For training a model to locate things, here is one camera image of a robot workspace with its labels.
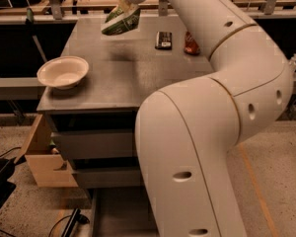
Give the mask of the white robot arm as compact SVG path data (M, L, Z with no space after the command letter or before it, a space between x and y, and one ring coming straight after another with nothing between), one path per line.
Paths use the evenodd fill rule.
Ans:
M229 0L168 1L213 71L154 92L137 114L136 149L159 235L246 237L226 155L283 113L294 64Z

